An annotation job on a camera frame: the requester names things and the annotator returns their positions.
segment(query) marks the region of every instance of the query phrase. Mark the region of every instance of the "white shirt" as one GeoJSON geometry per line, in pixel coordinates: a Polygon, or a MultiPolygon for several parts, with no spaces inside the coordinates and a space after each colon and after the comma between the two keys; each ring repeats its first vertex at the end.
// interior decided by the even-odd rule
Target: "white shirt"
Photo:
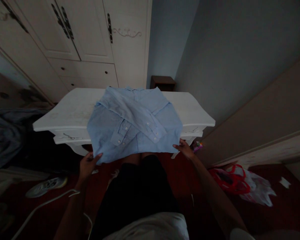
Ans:
{"type": "MultiPolygon", "coordinates": [[[[181,213],[161,212],[130,223],[105,237],[114,239],[189,239],[187,223],[181,213]]],[[[230,240],[254,240],[242,229],[233,229],[230,240]]]]}

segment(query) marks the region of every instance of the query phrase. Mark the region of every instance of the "door handle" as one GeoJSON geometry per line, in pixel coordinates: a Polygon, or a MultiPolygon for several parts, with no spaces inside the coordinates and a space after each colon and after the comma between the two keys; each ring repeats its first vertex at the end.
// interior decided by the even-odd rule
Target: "door handle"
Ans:
{"type": "Polygon", "coordinates": [[[112,28],[111,28],[111,19],[110,19],[110,14],[108,13],[108,31],[110,35],[110,42],[113,43],[112,40],[112,28]]]}
{"type": "Polygon", "coordinates": [[[63,22],[61,21],[61,18],[60,18],[60,16],[59,16],[59,14],[58,14],[58,11],[56,10],[56,8],[54,7],[54,5],[51,3],[51,6],[52,6],[52,8],[53,8],[53,11],[54,11],[54,13],[56,14],[56,16],[57,16],[57,19],[58,19],[58,23],[59,23],[59,25],[62,27],[62,29],[63,29],[63,31],[64,31],[64,33],[66,34],[66,36],[67,36],[67,38],[69,38],[70,39],[70,37],[69,37],[69,34],[68,34],[68,32],[67,32],[67,30],[66,30],[66,28],[64,27],[64,25],[63,25],[63,22]]]}
{"type": "Polygon", "coordinates": [[[66,23],[66,27],[67,27],[67,29],[68,29],[68,31],[69,31],[70,37],[71,37],[71,39],[74,39],[72,30],[71,30],[71,26],[70,26],[70,23],[69,23],[67,14],[66,14],[66,11],[64,10],[64,7],[61,7],[61,9],[62,9],[62,13],[63,13],[63,16],[64,16],[64,20],[65,20],[65,23],[66,23]]]}
{"type": "Polygon", "coordinates": [[[10,7],[3,1],[1,0],[1,3],[5,6],[5,8],[8,10],[9,15],[12,19],[16,20],[17,23],[19,23],[20,27],[26,32],[29,33],[26,27],[22,24],[22,22],[19,20],[19,18],[14,14],[14,12],[10,9],[10,7]]]}

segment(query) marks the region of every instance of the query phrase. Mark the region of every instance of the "white cable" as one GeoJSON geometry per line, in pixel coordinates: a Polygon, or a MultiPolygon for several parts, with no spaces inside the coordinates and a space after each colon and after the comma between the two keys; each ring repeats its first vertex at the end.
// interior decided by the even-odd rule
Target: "white cable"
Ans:
{"type": "MultiPolygon", "coordinates": [[[[41,208],[41,207],[43,207],[44,205],[46,205],[46,204],[48,204],[48,203],[51,203],[51,202],[53,202],[53,201],[55,201],[55,200],[57,200],[57,199],[63,197],[64,195],[66,195],[66,194],[69,193],[69,192],[74,192],[74,193],[71,194],[69,197],[72,197],[73,195],[76,195],[76,194],[79,194],[79,193],[80,193],[80,191],[78,191],[78,190],[70,189],[70,190],[66,191],[65,193],[61,194],[60,196],[55,197],[55,198],[53,198],[53,199],[51,199],[51,200],[49,200],[49,201],[47,201],[47,202],[44,202],[44,203],[40,204],[38,207],[36,207],[36,208],[29,214],[29,216],[27,217],[27,219],[24,221],[24,223],[22,224],[22,226],[19,228],[19,230],[16,232],[16,234],[13,236],[13,238],[12,238],[11,240],[16,240],[16,239],[17,239],[17,237],[20,235],[20,233],[22,232],[22,230],[24,229],[24,227],[25,227],[25,226],[27,225],[27,223],[29,222],[30,218],[33,216],[33,214],[34,214],[39,208],[41,208]]],[[[91,229],[90,229],[90,233],[89,233],[89,237],[88,237],[88,240],[89,240],[90,234],[91,234],[91,232],[92,232],[92,221],[91,221],[90,217],[89,217],[87,214],[83,213],[83,215],[85,215],[85,216],[88,218],[88,220],[89,220],[89,222],[90,222],[90,224],[91,224],[91,229]]]]}
{"type": "Polygon", "coordinates": [[[90,233],[89,233],[89,237],[88,237],[88,240],[89,240],[89,239],[90,239],[91,232],[92,232],[92,226],[93,226],[93,224],[92,224],[91,218],[90,218],[86,213],[83,213],[83,215],[85,215],[85,216],[88,218],[88,220],[89,220],[89,222],[90,222],[90,224],[91,224],[91,229],[90,229],[90,233]]]}

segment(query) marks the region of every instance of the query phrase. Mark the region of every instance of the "black shorts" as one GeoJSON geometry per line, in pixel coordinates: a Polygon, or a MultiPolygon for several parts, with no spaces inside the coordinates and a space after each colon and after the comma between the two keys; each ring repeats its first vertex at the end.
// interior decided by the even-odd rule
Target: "black shorts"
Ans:
{"type": "Polygon", "coordinates": [[[124,163],[102,199],[90,239],[103,239],[159,212],[179,212],[159,159],[150,155],[141,160],[140,166],[124,163]]]}

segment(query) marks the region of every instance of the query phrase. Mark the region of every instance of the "red plastic bag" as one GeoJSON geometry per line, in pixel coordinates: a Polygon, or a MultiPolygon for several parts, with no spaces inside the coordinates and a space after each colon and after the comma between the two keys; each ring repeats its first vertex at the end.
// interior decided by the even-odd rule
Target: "red plastic bag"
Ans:
{"type": "Polygon", "coordinates": [[[220,188],[231,194],[239,195],[250,192],[250,186],[245,182],[246,173],[241,165],[232,166],[232,170],[227,172],[220,168],[213,168],[209,170],[214,180],[220,186],[220,188]],[[243,176],[235,174],[236,168],[241,168],[243,176]]]}

